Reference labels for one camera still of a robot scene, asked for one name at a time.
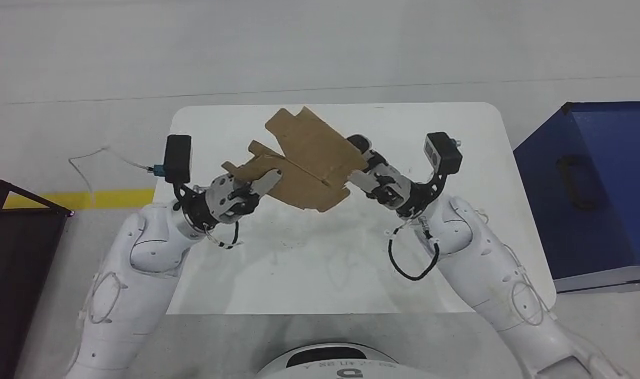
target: cardboard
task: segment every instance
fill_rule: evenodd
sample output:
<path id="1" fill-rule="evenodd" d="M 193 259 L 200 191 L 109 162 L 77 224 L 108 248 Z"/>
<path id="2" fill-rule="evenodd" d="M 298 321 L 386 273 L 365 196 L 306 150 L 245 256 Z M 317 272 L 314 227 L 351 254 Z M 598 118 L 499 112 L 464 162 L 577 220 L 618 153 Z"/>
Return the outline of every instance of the cardboard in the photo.
<path id="1" fill-rule="evenodd" d="M 282 179 L 268 194 L 283 203 L 325 212 L 349 196 L 345 183 L 351 172 L 367 167 L 360 151 L 307 107 L 298 115 L 282 108 L 265 128 L 284 156 L 254 140 L 249 162 L 236 167 L 227 161 L 222 167 L 246 182 L 280 169 Z"/>

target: black cable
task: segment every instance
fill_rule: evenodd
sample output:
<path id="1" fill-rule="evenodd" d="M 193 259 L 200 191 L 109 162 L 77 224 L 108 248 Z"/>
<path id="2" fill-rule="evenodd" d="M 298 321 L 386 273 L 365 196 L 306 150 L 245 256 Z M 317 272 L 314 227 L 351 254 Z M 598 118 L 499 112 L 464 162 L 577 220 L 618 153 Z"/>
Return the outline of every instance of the black cable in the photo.
<path id="1" fill-rule="evenodd" d="M 218 247 L 224 247 L 227 250 L 230 249 L 230 248 L 233 248 L 233 246 L 238 242 L 239 234 L 240 234 L 240 221 L 236 221 L 235 229 L 234 229 L 234 232 L 233 232 L 233 240 L 231 240 L 231 247 L 226 247 L 227 243 L 225 243 L 225 242 L 218 243 Z"/>
<path id="2" fill-rule="evenodd" d="M 431 270 L 436 266 L 436 264 L 438 263 L 438 258 L 440 257 L 440 247 L 438 246 L 438 243 L 433 243 L 433 249 L 434 249 L 434 254 L 433 254 L 433 258 L 431 259 L 431 263 L 429 264 L 429 266 L 427 267 L 427 269 L 425 269 L 420 275 L 418 276 L 411 276 L 409 274 L 407 274 L 405 271 L 403 271 L 398 264 L 396 263 L 395 258 L 393 258 L 393 238 L 396 234 L 398 234 L 398 231 L 400 230 L 400 228 L 402 228 L 402 226 L 398 226 L 397 228 L 395 228 L 395 230 L 393 231 L 393 235 L 389 238 L 389 259 L 391 260 L 391 265 L 393 265 L 393 267 L 396 269 L 396 271 L 398 271 L 398 273 L 402 276 L 404 276 L 405 278 L 413 281 L 413 282 L 417 282 L 421 279 L 423 279 L 425 276 L 427 276 L 427 274 L 429 272 L 431 272 Z"/>

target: concrete floor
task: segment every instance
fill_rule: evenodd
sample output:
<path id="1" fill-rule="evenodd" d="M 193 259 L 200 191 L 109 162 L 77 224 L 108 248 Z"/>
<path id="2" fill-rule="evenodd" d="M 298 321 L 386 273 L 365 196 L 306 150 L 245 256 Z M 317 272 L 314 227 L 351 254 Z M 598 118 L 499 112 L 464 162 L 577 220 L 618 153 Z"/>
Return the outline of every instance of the concrete floor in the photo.
<path id="1" fill-rule="evenodd" d="M 111 145 L 157 163 L 173 113 L 202 104 L 485 101 L 515 147 L 566 101 L 638 99 L 639 14 L 637 0 L 0 0 L 0 176 L 84 190 L 67 158 Z M 155 183 L 109 155 L 81 168 L 96 189 Z M 127 213 L 69 223 L 18 377 L 63 372 Z M 640 377 L 638 293 L 564 296 L 557 310 Z M 250 377 L 318 337 L 446 377 L 518 377 L 473 314 L 172 316 L 132 376 Z"/>

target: box handle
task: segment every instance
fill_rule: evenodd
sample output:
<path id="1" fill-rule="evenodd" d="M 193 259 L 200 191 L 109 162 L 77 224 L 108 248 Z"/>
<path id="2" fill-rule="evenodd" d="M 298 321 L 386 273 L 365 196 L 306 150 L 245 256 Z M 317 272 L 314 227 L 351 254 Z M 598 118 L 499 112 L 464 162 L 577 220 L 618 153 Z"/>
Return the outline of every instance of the box handle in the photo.
<path id="1" fill-rule="evenodd" d="M 571 205 L 581 211 L 593 211 L 596 209 L 596 203 L 580 197 L 578 188 L 571 176 L 571 167 L 576 165 L 580 165 L 580 157 L 577 155 L 565 155 L 556 161 L 556 168 L 560 172 Z"/>

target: yellow floor line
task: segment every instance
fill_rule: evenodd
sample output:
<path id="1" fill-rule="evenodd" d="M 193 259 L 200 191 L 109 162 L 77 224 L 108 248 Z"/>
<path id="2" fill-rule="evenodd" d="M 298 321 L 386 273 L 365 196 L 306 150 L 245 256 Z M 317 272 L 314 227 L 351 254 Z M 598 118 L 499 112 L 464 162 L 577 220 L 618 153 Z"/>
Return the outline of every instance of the yellow floor line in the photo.
<path id="1" fill-rule="evenodd" d="M 92 202 L 89 192 L 50 193 L 40 195 L 70 210 L 140 208 L 153 200 L 154 189 L 99 190 Z M 42 205 L 22 196 L 12 194 L 4 203 L 4 209 L 42 208 Z"/>

